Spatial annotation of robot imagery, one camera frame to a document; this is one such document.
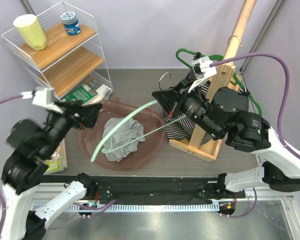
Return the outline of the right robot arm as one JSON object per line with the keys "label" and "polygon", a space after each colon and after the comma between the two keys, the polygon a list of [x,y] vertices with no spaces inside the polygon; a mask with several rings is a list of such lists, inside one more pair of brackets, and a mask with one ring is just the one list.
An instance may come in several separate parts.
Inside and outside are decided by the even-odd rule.
{"label": "right robot arm", "polygon": [[263,186],[283,193],[299,192],[300,151],[292,153],[291,145],[280,142],[268,121],[249,111],[249,92],[224,86],[208,100],[199,87],[191,90],[191,83],[192,80],[183,79],[176,86],[151,95],[172,117],[185,115],[213,140],[226,138],[227,146],[265,159],[251,170],[219,174],[213,195],[221,199]]}

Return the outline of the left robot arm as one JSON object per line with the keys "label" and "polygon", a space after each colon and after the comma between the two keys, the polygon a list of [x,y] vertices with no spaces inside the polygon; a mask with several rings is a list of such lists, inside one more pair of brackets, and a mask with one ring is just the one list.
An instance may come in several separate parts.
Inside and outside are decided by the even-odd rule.
{"label": "left robot arm", "polygon": [[80,173],[70,185],[42,208],[31,210],[31,202],[48,169],[49,160],[71,128],[96,125],[101,103],[54,102],[44,127],[25,119],[17,122],[6,139],[14,151],[6,160],[0,191],[0,240],[41,240],[50,225],[75,202],[92,199],[97,182]]}

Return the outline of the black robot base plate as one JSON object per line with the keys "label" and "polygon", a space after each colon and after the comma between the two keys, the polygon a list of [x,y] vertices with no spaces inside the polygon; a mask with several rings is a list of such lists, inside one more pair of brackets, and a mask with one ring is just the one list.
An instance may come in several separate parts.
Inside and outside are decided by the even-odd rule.
{"label": "black robot base plate", "polygon": [[244,199],[238,193],[217,189],[216,177],[93,176],[95,187],[84,200],[116,205],[196,205],[212,200]]}

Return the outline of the mint green clothes hanger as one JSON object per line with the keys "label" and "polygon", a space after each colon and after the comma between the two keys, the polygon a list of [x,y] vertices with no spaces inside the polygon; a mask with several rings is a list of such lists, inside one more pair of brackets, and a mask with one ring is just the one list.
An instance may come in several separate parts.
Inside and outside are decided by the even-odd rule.
{"label": "mint green clothes hanger", "polygon": [[132,119],[135,115],[137,115],[138,113],[140,113],[141,111],[143,111],[143,110],[145,110],[146,108],[148,108],[148,107],[151,107],[152,105],[155,105],[155,104],[158,104],[158,101],[157,100],[153,100],[153,101],[150,101],[150,102],[148,102],[148,103],[146,103],[146,104],[144,104],[144,105],[142,105],[142,106],[140,106],[139,108],[137,108],[136,110],[134,110],[133,112],[131,112],[130,114],[128,114],[126,117],[124,117],[123,118],[123,120],[122,121],[120,121],[115,127],[113,127],[112,128],[112,130],[110,130],[110,132],[105,136],[105,137],[103,137],[102,139],[101,139],[101,141],[98,143],[98,145],[96,146],[96,148],[95,148],[95,150],[94,150],[94,152],[93,152],[93,154],[92,154],[92,156],[91,156],[91,158],[90,158],[90,162],[91,163],[93,163],[95,160],[96,160],[96,158],[97,158],[97,156],[98,156],[98,154],[99,154],[99,152],[100,151],[102,151],[104,154],[109,154],[109,153],[112,153],[112,152],[114,152],[114,151],[116,151],[116,150],[118,150],[118,149],[121,149],[121,148],[123,148],[123,147],[125,147],[126,145],[129,145],[129,144],[131,144],[131,143],[133,143],[133,142],[135,142],[135,141],[137,141],[137,140],[139,140],[139,139],[141,139],[141,138],[143,138],[143,137],[146,137],[146,136],[148,136],[148,135],[151,135],[151,134],[153,134],[153,133],[155,133],[155,132],[157,132],[158,130],[161,130],[161,129],[163,129],[163,128],[166,128],[167,126],[169,126],[169,125],[171,125],[171,124],[173,124],[173,123],[175,123],[175,122],[177,122],[179,119],[183,119],[184,117],[182,116],[182,117],[180,117],[179,119],[176,119],[176,120],[173,120],[173,121],[171,121],[171,122],[169,122],[169,123],[167,123],[167,124],[165,124],[165,125],[163,125],[163,126],[161,126],[161,127],[159,127],[159,128],[156,128],[155,130],[152,130],[152,131],[150,131],[150,132],[148,132],[148,133],[146,133],[146,134],[144,134],[144,135],[142,135],[142,136],[140,136],[140,137],[138,137],[138,138],[136,138],[136,139],[134,139],[134,140],[132,140],[132,141],[130,141],[130,142],[127,142],[127,143],[125,143],[125,144],[123,144],[123,145],[121,145],[121,146],[119,146],[119,147],[117,147],[117,148],[112,148],[112,144],[110,144],[110,148],[109,149],[101,149],[102,148],[102,146],[104,145],[104,143],[124,124],[124,123],[126,123],[129,119]]}

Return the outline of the grey tank top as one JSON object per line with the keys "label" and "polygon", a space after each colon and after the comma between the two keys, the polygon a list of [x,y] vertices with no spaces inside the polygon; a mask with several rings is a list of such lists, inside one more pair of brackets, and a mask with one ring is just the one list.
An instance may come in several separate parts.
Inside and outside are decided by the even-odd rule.
{"label": "grey tank top", "polygon": [[[103,127],[102,137],[104,138],[115,126],[117,126],[123,118],[110,118]],[[144,126],[137,120],[130,118],[127,122],[120,126],[113,135],[103,144],[105,150],[109,150],[112,144],[112,149],[116,149],[124,144],[131,142],[144,135]],[[138,143],[144,142],[145,137],[141,137],[130,144],[127,144],[120,149],[111,153],[106,153],[105,157],[108,162],[120,162],[123,158],[127,157],[130,153],[136,152]]]}

